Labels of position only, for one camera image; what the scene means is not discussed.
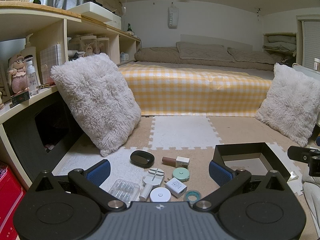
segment glass bottle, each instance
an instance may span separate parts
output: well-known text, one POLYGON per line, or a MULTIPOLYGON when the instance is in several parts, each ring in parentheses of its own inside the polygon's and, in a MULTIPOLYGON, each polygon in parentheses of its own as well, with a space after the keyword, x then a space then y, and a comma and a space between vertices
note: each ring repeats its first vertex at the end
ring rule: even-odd
POLYGON ((128 30, 127 30, 127 32, 132 32, 130 23, 128 23, 128 30))

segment red storage bin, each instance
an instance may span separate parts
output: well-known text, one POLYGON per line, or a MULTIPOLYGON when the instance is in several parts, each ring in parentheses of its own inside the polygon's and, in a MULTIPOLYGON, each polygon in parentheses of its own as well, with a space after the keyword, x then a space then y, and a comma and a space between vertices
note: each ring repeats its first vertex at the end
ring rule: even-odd
POLYGON ((25 193, 9 166, 0 162, 0 240, 17 238, 13 214, 25 193))

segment mattress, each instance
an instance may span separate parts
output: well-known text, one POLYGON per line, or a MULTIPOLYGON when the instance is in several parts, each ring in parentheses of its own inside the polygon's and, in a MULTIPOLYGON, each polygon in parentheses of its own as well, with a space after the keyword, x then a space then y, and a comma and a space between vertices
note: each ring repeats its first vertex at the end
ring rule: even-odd
POLYGON ((220 69, 126 64, 119 71, 141 115, 253 117, 271 85, 270 79, 220 69))

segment window blind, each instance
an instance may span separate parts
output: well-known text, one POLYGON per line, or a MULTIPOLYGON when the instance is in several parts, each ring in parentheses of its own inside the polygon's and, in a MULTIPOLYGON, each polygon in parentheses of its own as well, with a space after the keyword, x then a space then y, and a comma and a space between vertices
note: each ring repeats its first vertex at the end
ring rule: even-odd
POLYGON ((305 21, 303 24, 302 65, 313 69, 314 60, 320 58, 320 22, 305 21))

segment notebook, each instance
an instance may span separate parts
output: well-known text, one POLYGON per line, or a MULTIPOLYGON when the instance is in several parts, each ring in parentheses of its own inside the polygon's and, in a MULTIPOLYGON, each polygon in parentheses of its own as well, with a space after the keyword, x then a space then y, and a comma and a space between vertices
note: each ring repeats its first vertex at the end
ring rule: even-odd
POLYGON ((50 77, 52 66, 61 65, 61 45, 57 44, 40 51, 42 84, 54 82, 50 77))

